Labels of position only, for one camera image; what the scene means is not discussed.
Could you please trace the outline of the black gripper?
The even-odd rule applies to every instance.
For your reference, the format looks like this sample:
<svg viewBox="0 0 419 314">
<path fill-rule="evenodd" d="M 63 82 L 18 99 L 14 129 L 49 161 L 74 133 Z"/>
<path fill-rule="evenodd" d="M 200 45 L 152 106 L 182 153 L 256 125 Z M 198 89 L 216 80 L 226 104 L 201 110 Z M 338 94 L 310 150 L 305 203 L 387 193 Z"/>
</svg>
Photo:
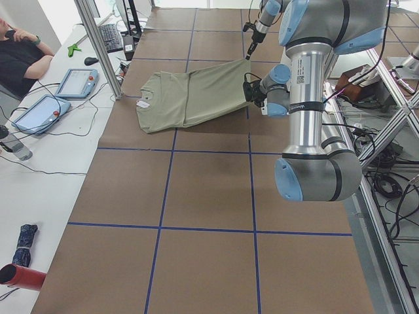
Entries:
<svg viewBox="0 0 419 314">
<path fill-rule="evenodd" d="M 264 101 L 266 99 L 267 95 L 264 93 L 261 94 L 253 94 L 252 95 L 252 102 L 258 107 L 262 108 L 264 107 Z"/>
<path fill-rule="evenodd" d="M 251 55 L 254 53 L 255 49 L 258 46 L 258 43 L 262 43 L 265 37 L 266 37 L 266 32 L 260 32 L 257 29 L 253 31 L 253 42 L 250 44 L 246 53 L 247 60 L 249 60 Z"/>
</svg>

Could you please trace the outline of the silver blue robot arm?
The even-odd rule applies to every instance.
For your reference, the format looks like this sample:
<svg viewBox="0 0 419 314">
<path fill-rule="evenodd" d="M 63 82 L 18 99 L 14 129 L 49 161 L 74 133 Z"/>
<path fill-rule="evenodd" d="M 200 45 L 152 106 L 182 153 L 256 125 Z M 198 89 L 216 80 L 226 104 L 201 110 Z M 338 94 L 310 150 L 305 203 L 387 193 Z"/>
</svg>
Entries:
<svg viewBox="0 0 419 314">
<path fill-rule="evenodd" d="M 291 63 L 260 80 L 251 101 L 270 116 L 289 117 L 289 145 L 275 164 L 284 199 L 340 201 L 357 190 L 360 161 L 325 113 L 325 60 L 376 47 L 389 13 L 389 1 L 263 1 L 259 19 L 248 24 L 257 46 L 282 16 L 278 41 Z"/>
<path fill-rule="evenodd" d="M 259 17 L 254 22 L 246 22 L 243 26 L 243 32 L 246 32 L 249 29 L 253 32 L 251 36 L 251 44 L 246 52 L 246 60 L 250 59 L 257 46 L 264 41 L 268 30 L 274 24 L 276 18 L 279 18 L 280 14 L 285 12 L 289 3 L 290 1 L 288 0 L 261 1 L 261 11 Z"/>
</svg>

